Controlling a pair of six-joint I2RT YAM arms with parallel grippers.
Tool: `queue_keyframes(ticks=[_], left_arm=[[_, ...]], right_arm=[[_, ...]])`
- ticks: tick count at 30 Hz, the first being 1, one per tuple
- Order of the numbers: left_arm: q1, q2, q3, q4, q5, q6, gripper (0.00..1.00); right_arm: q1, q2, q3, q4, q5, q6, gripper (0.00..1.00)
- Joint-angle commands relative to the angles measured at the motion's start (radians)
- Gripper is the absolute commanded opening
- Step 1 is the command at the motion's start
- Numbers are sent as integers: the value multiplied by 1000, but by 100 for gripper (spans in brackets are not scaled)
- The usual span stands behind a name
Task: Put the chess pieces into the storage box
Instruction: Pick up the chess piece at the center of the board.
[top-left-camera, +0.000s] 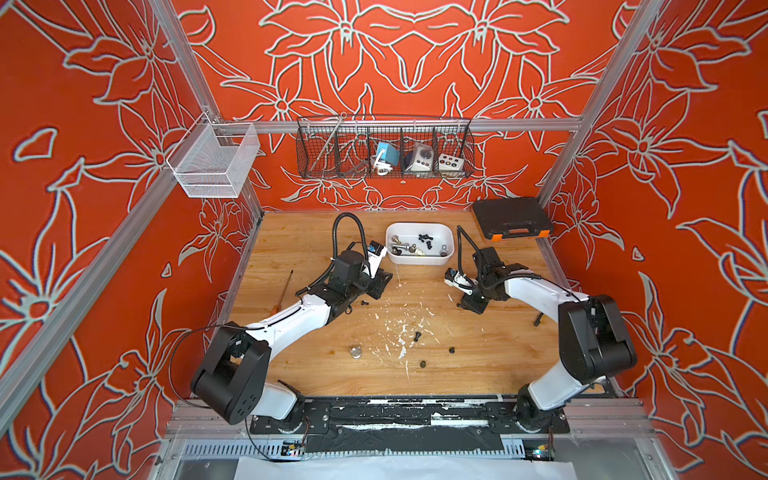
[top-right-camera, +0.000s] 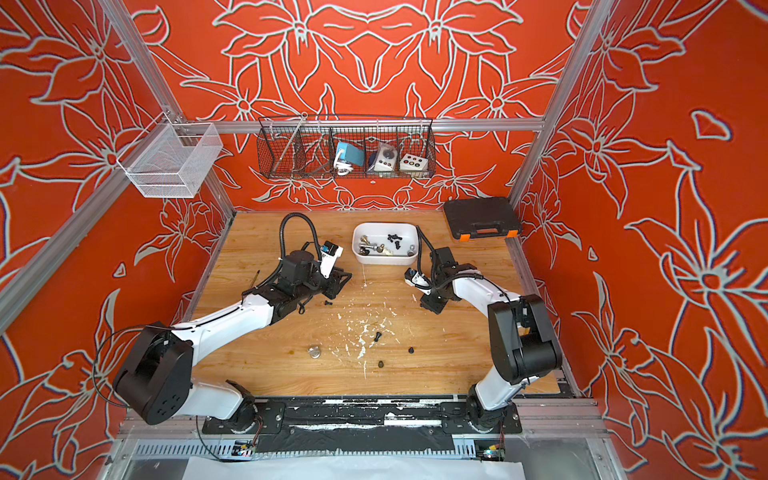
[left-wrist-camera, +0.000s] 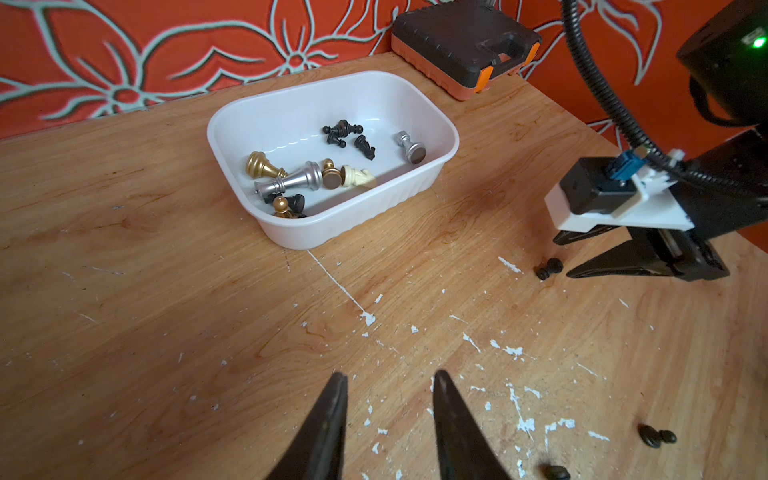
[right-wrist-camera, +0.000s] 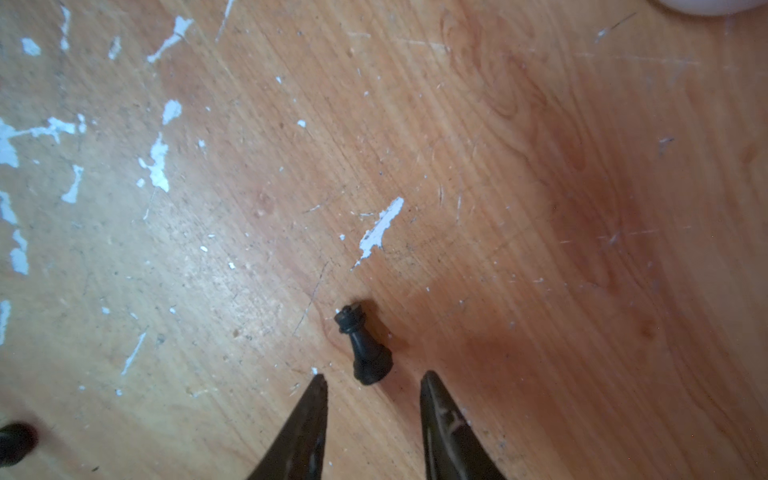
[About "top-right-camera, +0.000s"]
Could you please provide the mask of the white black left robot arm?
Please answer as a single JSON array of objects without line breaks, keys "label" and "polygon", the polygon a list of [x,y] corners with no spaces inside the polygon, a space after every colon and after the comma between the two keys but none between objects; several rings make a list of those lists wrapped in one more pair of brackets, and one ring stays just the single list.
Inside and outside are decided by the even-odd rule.
[{"label": "white black left robot arm", "polygon": [[[297,250],[286,247],[284,227],[293,219],[306,223],[311,238]],[[136,338],[112,381],[116,397],[110,405],[137,413],[148,425],[176,416],[221,421],[236,433],[258,425],[262,416],[254,395],[228,380],[214,384],[194,377],[194,368],[214,352],[287,316],[302,315],[322,295],[335,299],[352,275],[337,267],[341,246],[321,243],[312,220],[303,213],[287,214],[278,231],[276,268],[241,294],[233,305],[196,320],[173,326],[160,322],[134,326]]]}]

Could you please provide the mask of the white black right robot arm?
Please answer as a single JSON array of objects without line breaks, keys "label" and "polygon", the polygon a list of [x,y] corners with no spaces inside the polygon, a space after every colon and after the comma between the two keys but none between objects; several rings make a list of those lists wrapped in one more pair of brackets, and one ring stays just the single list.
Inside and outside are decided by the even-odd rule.
[{"label": "white black right robot arm", "polygon": [[513,398],[562,366],[562,350],[545,301],[510,292],[472,264],[458,263],[450,248],[436,248],[416,229],[416,267],[404,274],[418,289],[420,306],[440,314],[450,302],[466,301],[488,321],[493,366],[470,387],[466,421],[478,432],[502,426]]}]

